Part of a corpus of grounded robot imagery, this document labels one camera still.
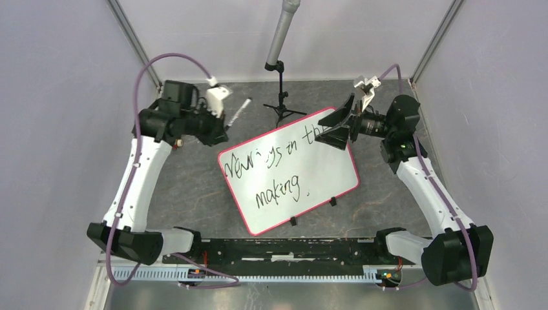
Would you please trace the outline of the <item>whiteboard with pink frame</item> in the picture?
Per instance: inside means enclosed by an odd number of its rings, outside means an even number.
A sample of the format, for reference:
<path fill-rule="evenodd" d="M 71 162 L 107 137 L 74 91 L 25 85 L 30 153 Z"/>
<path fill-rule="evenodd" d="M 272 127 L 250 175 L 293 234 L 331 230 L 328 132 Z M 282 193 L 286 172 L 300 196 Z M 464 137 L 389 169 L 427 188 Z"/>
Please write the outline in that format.
<path fill-rule="evenodd" d="M 360 184 L 350 149 L 315 141 L 335 107 L 239 143 L 217 161 L 248 233 L 261 235 Z"/>

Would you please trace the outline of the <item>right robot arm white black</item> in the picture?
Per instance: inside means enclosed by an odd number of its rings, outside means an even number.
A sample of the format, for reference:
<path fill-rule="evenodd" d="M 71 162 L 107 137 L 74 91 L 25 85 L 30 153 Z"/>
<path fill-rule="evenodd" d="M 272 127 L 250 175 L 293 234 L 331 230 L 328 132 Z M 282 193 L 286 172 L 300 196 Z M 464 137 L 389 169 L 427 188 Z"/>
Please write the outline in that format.
<path fill-rule="evenodd" d="M 344 150 L 360 134 L 380 138 L 381 155 L 410 191 L 427 220 L 432 237 L 416 236 L 402 227 L 383 229 L 374 238 L 373 254 L 382 264 L 397 257 L 422 267 L 434 286 L 456 284 L 473 292 L 487 273 L 494 235 L 476 225 L 448 193 L 416 136 L 420 104 L 412 96 L 396 96 L 386 114 L 346 103 L 319 120 L 326 131 L 316 141 Z"/>

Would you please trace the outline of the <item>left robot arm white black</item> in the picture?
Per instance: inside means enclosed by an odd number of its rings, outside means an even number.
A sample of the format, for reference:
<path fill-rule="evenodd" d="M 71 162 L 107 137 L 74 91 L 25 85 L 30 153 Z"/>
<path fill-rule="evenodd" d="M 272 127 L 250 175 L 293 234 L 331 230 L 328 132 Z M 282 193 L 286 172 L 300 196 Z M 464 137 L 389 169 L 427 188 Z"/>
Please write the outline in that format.
<path fill-rule="evenodd" d="M 232 91 L 210 82 L 204 96 L 194 84 L 167 80 L 161 96 L 138 113 L 128 163 L 112 205 L 99 223 L 90 223 L 88 238 L 111 256 L 151 265 L 160 256 L 178 253 L 187 263 L 203 255 L 200 233 L 192 229 L 148 230 L 147 216 L 161 169 L 182 136 L 213 146 L 228 140 L 223 101 Z"/>

